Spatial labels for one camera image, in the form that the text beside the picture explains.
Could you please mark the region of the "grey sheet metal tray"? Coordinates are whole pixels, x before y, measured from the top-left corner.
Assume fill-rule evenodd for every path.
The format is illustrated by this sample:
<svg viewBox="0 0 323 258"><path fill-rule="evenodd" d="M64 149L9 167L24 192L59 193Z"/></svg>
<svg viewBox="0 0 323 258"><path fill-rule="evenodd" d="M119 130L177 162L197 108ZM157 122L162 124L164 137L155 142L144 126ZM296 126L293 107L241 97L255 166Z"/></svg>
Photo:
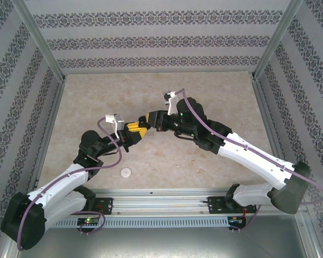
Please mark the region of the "grey sheet metal tray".
<svg viewBox="0 0 323 258"><path fill-rule="evenodd" d="M259 216L241 232L223 227L106 228L83 236L51 229L32 249L6 258L323 258L309 223Z"/></svg>

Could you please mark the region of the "aluminium table side rail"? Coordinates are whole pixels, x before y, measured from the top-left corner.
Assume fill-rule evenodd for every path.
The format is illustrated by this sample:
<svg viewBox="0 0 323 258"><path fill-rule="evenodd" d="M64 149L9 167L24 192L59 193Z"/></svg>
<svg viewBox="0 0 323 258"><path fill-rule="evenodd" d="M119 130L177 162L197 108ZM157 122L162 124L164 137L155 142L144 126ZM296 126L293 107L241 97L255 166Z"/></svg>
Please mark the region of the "aluminium table side rail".
<svg viewBox="0 0 323 258"><path fill-rule="evenodd" d="M38 185L40 175L43 170L43 165L45 162L48 146L50 144L55 120L57 118L58 109L59 109L59 106L61 103L62 94L63 94L64 88L65 88L66 79L67 78L65 78L64 81L59 84L58 90L55 93L55 96L53 98L52 106L51 106L51 109L49 112L49 117L47 119L44 134L41 139L40 146L39 146L39 149L37 152L37 154L38 154L37 158L36 158L36 160L33 164L33 167L32 167L32 174L31 174L31 177L29 180L29 184L26 188L26 192L30 192L30 191L34 190Z"/></svg>
<svg viewBox="0 0 323 258"><path fill-rule="evenodd" d="M263 91L261 88L260 83L257 80L251 79L251 84L256 96L257 104L262 116L263 124L266 130L266 134L268 137L268 141L271 147L271 152L276 158L280 158L282 160L286 160L289 162L296 162L296 160L291 157L288 159L285 157L284 152L282 150L282 146L279 142L279 139L277 137L277 131L274 127L272 116L269 112L267 102L265 100L265 97L263 95Z"/></svg>

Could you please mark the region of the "aluminium arm base rail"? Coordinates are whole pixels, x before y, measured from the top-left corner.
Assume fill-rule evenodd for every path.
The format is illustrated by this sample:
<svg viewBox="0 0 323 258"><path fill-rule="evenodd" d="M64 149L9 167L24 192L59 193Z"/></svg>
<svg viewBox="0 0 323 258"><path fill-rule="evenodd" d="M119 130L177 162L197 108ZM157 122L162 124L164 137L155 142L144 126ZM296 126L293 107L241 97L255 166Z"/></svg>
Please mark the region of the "aluminium arm base rail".
<svg viewBox="0 0 323 258"><path fill-rule="evenodd" d="M93 189L112 198L112 217L210 216L208 197L224 196L227 189Z"/></svg>

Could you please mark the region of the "aluminium frame post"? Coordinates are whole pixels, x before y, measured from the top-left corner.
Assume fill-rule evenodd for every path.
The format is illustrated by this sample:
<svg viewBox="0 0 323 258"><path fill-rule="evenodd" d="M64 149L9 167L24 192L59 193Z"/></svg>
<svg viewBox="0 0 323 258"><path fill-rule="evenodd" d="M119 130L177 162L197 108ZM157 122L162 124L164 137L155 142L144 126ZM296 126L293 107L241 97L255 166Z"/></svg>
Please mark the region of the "aluminium frame post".
<svg viewBox="0 0 323 258"><path fill-rule="evenodd" d="M275 49L279 45L282 37L284 36L288 26L292 22L294 16L298 12L303 0L290 0L283 16L280 19L270 41L268 42L266 49L264 50L255 70L250 73L250 78L255 81L260 78L261 74L264 72L265 67L270 61Z"/></svg>
<svg viewBox="0 0 323 258"><path fill-rule="evenodd" d="M11 0L14 8L17 10L19 16L21 17L23 23L28 29L30 35L32 36L34 42L43 54L44 59L51 68L53 74L56 76L59 82L64 82L65 74L62 72L55 56L53 55L51 48L49 47L47 40L43 36L36 20L34 19L32 13L28 9L25 0Z"/></svg>

